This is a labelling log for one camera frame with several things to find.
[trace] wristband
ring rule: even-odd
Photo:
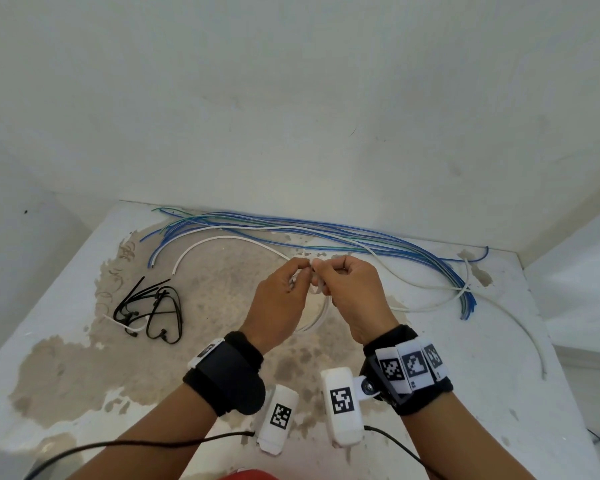
[[[216,339],[195,357],[182,379],[218,416],[234,409],[254,414],[264,404],[265,388],[258,371],[262,354],[240,331]]]
[[[419,339],[407,325],[398,325],[369,342],[363,351],[367,359],[360,374],[381,391],[376,399],[390,404],[400,416],[414,414],[454,389],[431,341]],[[416,374],[413,363],[404,363],[410,356],[416,359]]]

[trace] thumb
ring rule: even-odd
[[[318,276],[320,276],[324,282],[327,283],[327,286],[330,289],[333,289],[334,285],[336,285],[336,282],[340,280],[340,275],[336,272],[336,270],[332,268],[328,262],[325,262],[320,258],[314,259],[311,263],[311,266],[313,270],[318,273]]]
[[[309,293],[309,285],[311,284],[311,268],[305,267],[296,277],[296,284],[294,285],[291,293],[306,298],[306,294]]]

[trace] hand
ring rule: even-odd
[[[293,288],[289,280],[302,269]],[[247,318],[240,327],[261,354],[279,346],[296,330],[311,284],[309,259],[292,258],[260,282]]]
[[[353,339],[367,345],[400,325],[386,302],[376,268],[352,256],[314,259],[312,267],[324,281],[322,292],[333,297]]]

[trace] person's left hand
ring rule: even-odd
[[[302,269],[293,288],[289,280]],[[288,339],[296,329],[311,284],[309,259],[292,258],[260,282],[247,318],[240,327],[261,354]]]

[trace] person's right hand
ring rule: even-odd
[[[376,268],[367,261],[352,256],[316,258],[312,268],[323,279],[322,292],[333,297],[356,342],[367,345],[400,325],[386,302]]]

